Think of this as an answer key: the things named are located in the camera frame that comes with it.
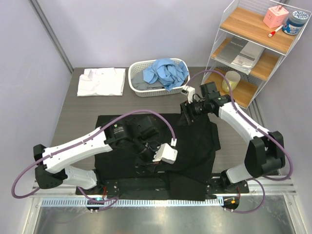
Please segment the black long sleeve shirt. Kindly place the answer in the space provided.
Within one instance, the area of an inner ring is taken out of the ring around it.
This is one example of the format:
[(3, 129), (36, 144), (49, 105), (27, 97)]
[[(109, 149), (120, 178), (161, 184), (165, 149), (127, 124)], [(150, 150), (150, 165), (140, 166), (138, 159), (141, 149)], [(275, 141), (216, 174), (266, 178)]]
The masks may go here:
[(207, 115), (185, 123), (179, 114), (99, 116), (110, 152), (95, 156), (102, 180), (138, 179), (153, 189), (163, 182), (169, 199), (204, 201), (215, 153), (221, 146), (217, 125)]

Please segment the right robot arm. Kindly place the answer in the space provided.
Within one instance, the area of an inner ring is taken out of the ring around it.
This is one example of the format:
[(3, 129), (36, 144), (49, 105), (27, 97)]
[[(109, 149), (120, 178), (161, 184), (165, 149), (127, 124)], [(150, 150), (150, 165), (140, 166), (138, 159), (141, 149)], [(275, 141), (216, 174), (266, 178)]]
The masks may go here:
[(180, 105), (182, 122), (192, 124), (201, 115), (213, 113), (226, 121), (248, 144), (243, 163), (224, 170), (220, 176), (220, 187), (230, 193), (238, 183), (265, 176), (285, 166), (283, 136), (280, 132), (271, 132), (257, 124), (241, 111), (229, 95), (221, 95), (214, 82), (200, 86), (202, 97), (195, 100), (195, 89), (185, 86), (182, 94), (187, 101)]

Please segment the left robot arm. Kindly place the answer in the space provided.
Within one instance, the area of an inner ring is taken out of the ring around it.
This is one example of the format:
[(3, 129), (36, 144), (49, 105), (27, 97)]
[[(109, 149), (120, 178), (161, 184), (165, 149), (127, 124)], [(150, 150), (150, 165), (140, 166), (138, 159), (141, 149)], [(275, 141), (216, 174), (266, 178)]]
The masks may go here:
[(42, 159), (35, 168), (35, 178), (41, 189), (52, 189), (61, 184), (72, 185), (100, 194), (104, 183), (97, 171), (75, 168), (73, 163), (93, 155), (122, 151), (142, 158), (151, 158), (156, 137), (157, 119), (151, 115), (135, 115), (121, 119), (105, 130), (96, 128), (89, 134), (65, 144), (46, 148), (34, 147), (34, 158)]

